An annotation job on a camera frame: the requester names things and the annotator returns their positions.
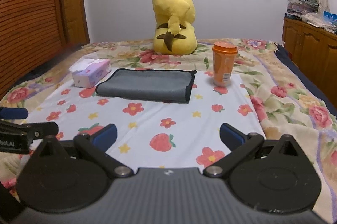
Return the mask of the wooden slatted wardrobe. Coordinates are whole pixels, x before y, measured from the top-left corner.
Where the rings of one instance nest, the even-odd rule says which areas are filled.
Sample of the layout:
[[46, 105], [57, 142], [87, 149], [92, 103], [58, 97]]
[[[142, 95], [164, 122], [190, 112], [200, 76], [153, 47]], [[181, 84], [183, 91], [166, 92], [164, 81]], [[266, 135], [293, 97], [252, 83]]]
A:
[[60, 0], [1, 0], [1, 96], [65, 47]]

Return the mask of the pink tissue box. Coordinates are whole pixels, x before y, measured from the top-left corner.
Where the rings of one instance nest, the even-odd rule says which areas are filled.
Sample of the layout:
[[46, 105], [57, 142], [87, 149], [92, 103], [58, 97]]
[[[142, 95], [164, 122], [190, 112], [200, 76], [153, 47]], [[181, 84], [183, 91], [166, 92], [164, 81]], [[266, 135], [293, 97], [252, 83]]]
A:
[[80, 59], [69, 68], [69, 71], [75, 87], [93, 88], [110, 72], [110, 60]]

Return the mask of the orange lidded plastic cup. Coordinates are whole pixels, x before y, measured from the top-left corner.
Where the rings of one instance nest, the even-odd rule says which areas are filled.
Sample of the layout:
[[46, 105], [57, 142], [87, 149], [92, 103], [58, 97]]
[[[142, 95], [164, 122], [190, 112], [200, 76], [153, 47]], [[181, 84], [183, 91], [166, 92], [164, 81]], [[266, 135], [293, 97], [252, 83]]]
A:
[[226, 86], [230, 81], [238, 49], [229, 42], [216, 41], [212, 51], [214, 83], [217, 86]]

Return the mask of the blue picture card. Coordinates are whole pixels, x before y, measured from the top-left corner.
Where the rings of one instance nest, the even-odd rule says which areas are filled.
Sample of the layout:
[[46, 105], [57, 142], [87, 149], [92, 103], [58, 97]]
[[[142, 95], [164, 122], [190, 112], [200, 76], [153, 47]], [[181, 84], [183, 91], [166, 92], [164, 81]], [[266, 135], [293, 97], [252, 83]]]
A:
[[323, 17], [326, 21], [328, 21], [332, 25], [337, 25], [337, 14], [330, 13], [328, 11], [323, 12]]

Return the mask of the purple and grey towel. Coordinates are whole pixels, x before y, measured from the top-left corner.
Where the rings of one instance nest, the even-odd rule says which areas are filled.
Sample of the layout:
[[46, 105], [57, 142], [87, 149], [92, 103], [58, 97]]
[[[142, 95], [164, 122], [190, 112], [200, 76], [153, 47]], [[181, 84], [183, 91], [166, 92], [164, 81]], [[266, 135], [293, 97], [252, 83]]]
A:
[[97, 85], [101, 97], [187, 104], [190, 101], [195, 70], [130, 70], [119, 68]]

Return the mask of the stack of folded fabrics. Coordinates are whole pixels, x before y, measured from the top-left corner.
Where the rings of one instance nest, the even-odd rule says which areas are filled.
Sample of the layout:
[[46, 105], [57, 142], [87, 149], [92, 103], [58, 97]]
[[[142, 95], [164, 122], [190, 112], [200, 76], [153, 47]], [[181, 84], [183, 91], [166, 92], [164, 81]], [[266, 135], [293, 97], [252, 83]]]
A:
[[307, 13], [317, 13], [319, 5], [309, 0], [288, 0], [287, 12], [292, 15], [301, 16]]

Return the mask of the floral beige bed blanket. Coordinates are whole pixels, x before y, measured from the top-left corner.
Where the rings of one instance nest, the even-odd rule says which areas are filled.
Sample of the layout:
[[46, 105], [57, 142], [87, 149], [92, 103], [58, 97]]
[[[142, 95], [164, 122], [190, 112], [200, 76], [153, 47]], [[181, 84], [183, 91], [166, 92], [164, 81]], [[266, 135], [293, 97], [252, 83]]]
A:
[[[267, 139], [292, 135], [322, 181], [315, 211], [328, 222], [336, 221], [336, 114], [327, 100], [314, 94], [299, 73], [281, 59], [282, 47], [271, 41], [233, 39], [238, 47], [233, 75], [240, 76]], [[201, 40], [186, 56], [159, 55], [152, 42], [124, 41], [84, 46], [48, 72], [14, 86], [1, 99], [3, 107], [25, 108], [29, 114], [57, 88], [72, 81], [70, 66], [85, 58], [109, 59], [113, 69], [195, 70], [208, 72], [213, 82], [214, 41]]]

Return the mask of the yellow Pikachu plush toy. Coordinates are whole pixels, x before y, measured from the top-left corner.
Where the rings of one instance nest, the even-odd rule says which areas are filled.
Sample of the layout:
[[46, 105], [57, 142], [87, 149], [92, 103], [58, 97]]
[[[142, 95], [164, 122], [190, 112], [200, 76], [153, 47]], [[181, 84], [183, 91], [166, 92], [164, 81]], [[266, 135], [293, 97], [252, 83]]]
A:
[[157, 54], [188, 55], [197, 48], [193, 23], [193, 0], [152, 0], [155, 13], [154, 51]]

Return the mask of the brown wooden cabinet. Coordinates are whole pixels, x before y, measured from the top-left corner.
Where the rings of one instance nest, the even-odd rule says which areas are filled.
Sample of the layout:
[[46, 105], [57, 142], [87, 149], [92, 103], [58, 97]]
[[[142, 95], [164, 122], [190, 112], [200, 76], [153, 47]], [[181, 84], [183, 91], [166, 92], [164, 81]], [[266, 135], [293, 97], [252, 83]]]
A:
[[282, 41], [292, 62], [336, 106], [336, 34], [284, 18]]

